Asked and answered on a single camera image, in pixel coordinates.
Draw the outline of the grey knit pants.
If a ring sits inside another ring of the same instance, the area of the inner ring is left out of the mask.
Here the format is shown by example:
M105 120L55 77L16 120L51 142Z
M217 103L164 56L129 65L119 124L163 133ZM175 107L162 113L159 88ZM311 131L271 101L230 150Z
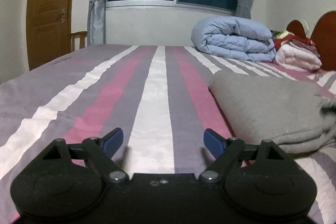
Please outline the grey knit pants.
M220 70L209 89L236 137L268 139L289 154L335 145L335 101L314 83Z

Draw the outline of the striped purple pink bedsheet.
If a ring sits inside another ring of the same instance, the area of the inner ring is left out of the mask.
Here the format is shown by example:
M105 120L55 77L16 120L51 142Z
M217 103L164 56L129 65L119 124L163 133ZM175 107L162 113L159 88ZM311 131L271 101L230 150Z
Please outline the striped purple pink bedsheet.
M335 96L333 72L221 59L193 47L100 45L59 57L1 84L1 223L18 216L13 179L56 138L80 143L119 127L114 161L127 173L201 173L214 159L204 130L232 135L208 89L221 69L312 82Z

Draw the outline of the folded light blue duvet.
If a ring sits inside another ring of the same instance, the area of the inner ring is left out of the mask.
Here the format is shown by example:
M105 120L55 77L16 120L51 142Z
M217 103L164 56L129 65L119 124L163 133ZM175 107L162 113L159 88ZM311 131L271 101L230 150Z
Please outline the folded light blue duvet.
M199 51L227 59L270 63L276 57L272 32L260 22L236 16L200 20L191 41Z

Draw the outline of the wooden chair by door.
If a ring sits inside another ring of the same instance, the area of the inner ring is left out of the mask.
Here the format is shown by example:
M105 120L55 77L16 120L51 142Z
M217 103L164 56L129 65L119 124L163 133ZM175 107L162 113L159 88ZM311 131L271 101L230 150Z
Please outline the wooden chair by door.
M85 41L87 38L86 31L79 31L70 33L70 49L71 52L85 48Z

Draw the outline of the red folded cloth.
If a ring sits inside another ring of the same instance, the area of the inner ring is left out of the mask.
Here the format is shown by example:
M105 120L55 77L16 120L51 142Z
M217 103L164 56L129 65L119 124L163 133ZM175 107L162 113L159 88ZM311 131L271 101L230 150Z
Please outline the red folded cloth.
M276 51L278 51L281 48L281 46L283 46L284 44L292 43L295 46L306 49L314 53L317 57L320 57L315 43L309 38L300 38L299 36L287 30L273 31L272 35L273 35L272 39L273 39Z

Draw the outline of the folded pink white blanket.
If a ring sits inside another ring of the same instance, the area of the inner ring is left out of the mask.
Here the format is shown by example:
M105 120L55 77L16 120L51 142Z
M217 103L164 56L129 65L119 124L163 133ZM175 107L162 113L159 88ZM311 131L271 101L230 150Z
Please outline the folded pink white blanket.
M292 42L283 44L276 53L274 62L286 69L300 72L318 71L322 62L313 52L296 46Z

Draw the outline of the brown wooden door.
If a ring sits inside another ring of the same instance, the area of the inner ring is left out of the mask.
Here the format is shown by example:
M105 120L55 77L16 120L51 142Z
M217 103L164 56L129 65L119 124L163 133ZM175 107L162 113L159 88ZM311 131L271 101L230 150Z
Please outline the brown wooden door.
M26 42L33 70L72 51L72 0L27 0Z

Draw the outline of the red wooden headboard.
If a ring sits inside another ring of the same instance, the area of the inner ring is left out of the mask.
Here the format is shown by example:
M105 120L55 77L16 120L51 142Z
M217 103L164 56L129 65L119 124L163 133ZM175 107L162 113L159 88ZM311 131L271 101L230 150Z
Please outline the red wooden headboard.
M329 11L320 17L310 35L320 54L323 71L335 71L336 66L336 11Z

